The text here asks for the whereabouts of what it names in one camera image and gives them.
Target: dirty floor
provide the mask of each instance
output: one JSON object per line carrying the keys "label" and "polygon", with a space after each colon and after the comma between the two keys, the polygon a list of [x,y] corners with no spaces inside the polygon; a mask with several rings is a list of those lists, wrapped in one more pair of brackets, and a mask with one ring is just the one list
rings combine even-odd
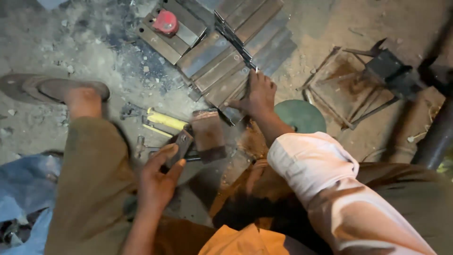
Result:
{"label": "dirty floor", "polygon": [[[298,49],[272,76],[278,84],[276,103],[301,99],[295,89],[312,75],[333,46],[369,49],[389,37],[414,63],[437,33],[448,0],[285,0],[290,15],[288,27]],[[192,111],[207,108],[188,97],[189,88],[173,66],[134,34],[135,25],[155,6],[155,0],[72,0],[47,11],[35,0],[0,2],[0,75],[36,73],[61,78],[102,81],[112,91],[106,117],[124,132],[129,145],[138,135],[149,146],[160,147],[167,138],[140,125],[140,120],[119,119],[126,102],[187,121]],[[452,65],[453,56],[446,61]],[[350,56],[341,56],[348,69],[360,70]],[[428,111],[442,104],[442,96],[431,89],[415,103],[411,124],[394,135],[394,126],[405,109],[399,102],[363,121],[356,130],[341,132],[338,121],[317,104],[335,137],[358,161],[377,161],[392,138],[397,157],[409,162],[416,149],[407,137],[425,131]],[[15,102],[0,93],[0,164],[22,155],[63,150],[67,136],[67,110],[61,105],[31,105]],[[249,166],[253,157],[238,149],[243,127],[227,127],[230,157],[203,166],[191,163],[181,180],[176,202],[168,214],[210,225],[210,203],[218,189],[227,189]]]}

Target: hand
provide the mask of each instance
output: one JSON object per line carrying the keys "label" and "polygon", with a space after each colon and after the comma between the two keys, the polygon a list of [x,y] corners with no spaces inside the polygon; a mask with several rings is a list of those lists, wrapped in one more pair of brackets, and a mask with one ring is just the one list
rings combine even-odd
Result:
{"label": "hand", "polygon": [[229,107],[244,111],[252,118],[274,113],[274,100],[277,85],[263,72],[250,70],[249,73],[250,94],[242,100],[233,100],[228,103]]}
{"label": "hand", "polygon": [[176,162],[167,174],[159,170],[167,159],[172,158],[177,152],[178,146],[175,143],[166,145],[153,154],[145,164],[140,175],[138,211],[161,214],[170,202],[186,160]]}

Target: green disc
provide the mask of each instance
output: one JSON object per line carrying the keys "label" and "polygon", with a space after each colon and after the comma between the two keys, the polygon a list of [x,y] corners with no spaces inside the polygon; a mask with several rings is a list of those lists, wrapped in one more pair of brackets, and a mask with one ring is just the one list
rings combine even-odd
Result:
{"label": "green disc", "polygon": [[293,127],[297,133],[312,134],[326,132],[326,120],[314,105],[303,100],[286,100],[274,108],[280,119]]}

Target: brown pants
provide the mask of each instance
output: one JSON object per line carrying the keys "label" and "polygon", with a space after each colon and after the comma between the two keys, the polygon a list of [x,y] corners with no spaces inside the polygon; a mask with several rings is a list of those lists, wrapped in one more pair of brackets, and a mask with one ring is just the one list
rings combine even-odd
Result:
{"label": "brown pants", "polygon": [[[453,192],[449,181],[416,166],[384,163],[361,165],[358,180],[406,217],[438,254],[450,253]],[[45,255],[121,253],[131,227],[125,215],[125,201],[134,196],[136,188],[127,146],[115,126],[98,118],[72,122]],[[319,252],[329,251],[313,232],[300,203],[293,198],[289,195],[270,201],[248,197],[244,203],[229,202],[216,216],[215,223],[235,228],[238,224],[233,219],[252,223],[266,214],[275,218],[272,230],[308,243],[308,247]],[[251,215],[249,206],[256,201],[271,209],[264,208]],[[214,232],[213,228],[164,217],[156,235],[156,251],[197,254]]]}

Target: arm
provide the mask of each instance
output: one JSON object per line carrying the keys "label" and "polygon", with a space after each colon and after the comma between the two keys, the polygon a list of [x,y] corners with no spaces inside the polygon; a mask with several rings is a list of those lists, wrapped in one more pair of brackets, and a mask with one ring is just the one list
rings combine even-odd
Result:
{"label": "arm", "polygon": [[274,86],[254,70],[250,76],[249,97],[231,106],[256,120],[272,145],[269,164],[294,190],[335,254],[434,254],[403,216],[355,179],[359,165],[335,139],[321,132],[294,133],[273,111]]}
{"label": "arm", "polygon": [[143,167],[140,175],[137,214],[127,236],[123,255],[151,255],[154,253],[154,238],[159,220],[173,196],[186,161],[182,159],[176,162],[167,174],[163,174],[159,170],[176,152],[178,152],[176,144],[164,146]]}

